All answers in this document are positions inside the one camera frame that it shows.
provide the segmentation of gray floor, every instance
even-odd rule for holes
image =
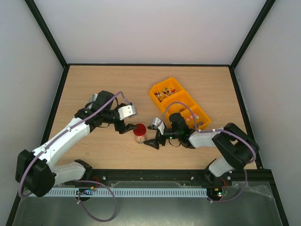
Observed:
[[[118,198],[119,213],[106,226],[274,226],[281,225],[269,190],[257,182],[228,203],[196,198]],[[86,208],[98,218],[113,212],[111,198],[91,198]],[[15,226],[96,226],[75,198],[30,197],[21,201]]]

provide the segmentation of wooden table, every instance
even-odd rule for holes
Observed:
[[[70,66],[62,97],[57,109],[50,137],[65,127],[74,114],[101,90],[111,93],[123,91],[137,108],[138,115],[126,123],[150,125],[161,111],[148,96],[151,87],[167,78],[175,77],[191,97],[211,118],[207,129],[220,128],[233,122],[245,131],[243,118],[227,67],[186,66]],[[147,138],[155,131],[148,130]],[[60,159],[67,164],[82,159],[94,169],[204,169],[221,154],[215,147],[186,149],[166,146],[156,150],[137,144],[132,131],[120,135],[114,126],[96,128],[76,143]],[[255,163],[246,166],[256,169]]]

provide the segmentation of yellow plastic bin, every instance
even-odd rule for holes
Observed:
[[[171,91],[172,89],[176,89],[176,93],[171,94],[169,96],[164,95],[162,101],[159,101],[156,94]],[[158,106],[161,112],[164,113],[165,109],[170,105],[172,102],[180,101],[183,104],[186,104],[194,114],[196,114],[197,118],[197,125],[198,129],[205,129],[211,119],[205,114],[202,108],[191,98],[186,90],[178,83],[175,78],[169,78],[165,81],[162,81],[156,85],[154,85],[151,90],[149,91],[149,95],[155,104]],[[187,125],[193,129],[194,128],[194,121],[191,118],[190,111],[181,104],[173,104],[167,111],[165,120],[167,121],[169,116],[173,113],[180,112],[181,116],[186,120]]]

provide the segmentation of clear plastic jar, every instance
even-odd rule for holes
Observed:
[[[136,124],[138,128],[133,130],[133,133],[135,134],[135,141],[139,144],[143,144],[143,142],[146,140],[146,127],[143,124]]]

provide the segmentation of white slotted strip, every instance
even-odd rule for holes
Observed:
[[[205,188],[111,188],[116,197],[187,197],[206,198]],[[79,193],[79,188],[52,188],[44,197],[74,197]],[[86,197],[111,197],[105,188],[98,188],[95,192],[82,194]]]

